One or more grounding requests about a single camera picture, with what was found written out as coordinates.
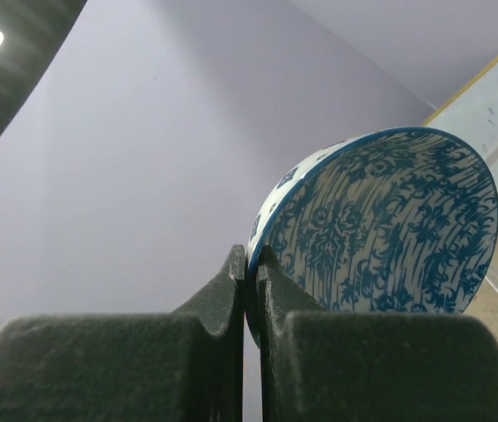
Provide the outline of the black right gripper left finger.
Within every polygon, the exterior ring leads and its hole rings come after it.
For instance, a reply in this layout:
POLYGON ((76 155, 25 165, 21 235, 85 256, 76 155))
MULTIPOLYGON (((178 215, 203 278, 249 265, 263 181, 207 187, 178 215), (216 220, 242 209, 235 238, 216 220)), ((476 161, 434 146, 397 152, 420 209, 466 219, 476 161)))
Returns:
POLYGON ((239 421, 245 250, 169 313, 0 326, 0 421, 239 421))

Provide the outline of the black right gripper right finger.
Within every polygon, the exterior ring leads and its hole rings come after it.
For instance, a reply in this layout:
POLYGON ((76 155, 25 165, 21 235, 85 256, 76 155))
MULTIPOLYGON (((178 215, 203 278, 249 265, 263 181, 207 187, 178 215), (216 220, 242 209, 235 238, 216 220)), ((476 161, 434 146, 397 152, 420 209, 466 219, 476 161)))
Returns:
POLYGON ((266 421, 498 421, 498 343, 477 319, 329 311, 269 247, 258 282, 266 421))

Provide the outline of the blue floral pattern bowl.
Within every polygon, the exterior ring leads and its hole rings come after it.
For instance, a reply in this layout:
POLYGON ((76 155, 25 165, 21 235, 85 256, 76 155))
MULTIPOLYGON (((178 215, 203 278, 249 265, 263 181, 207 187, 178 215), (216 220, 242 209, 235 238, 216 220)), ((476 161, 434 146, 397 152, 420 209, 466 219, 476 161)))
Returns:
POLYGON ((325 309, 461 314, 490 267, 498 191, 484 158, 432 127, 395 127, 295 164, 255 216, 246 260, 258 288, 269 247, 325 309))

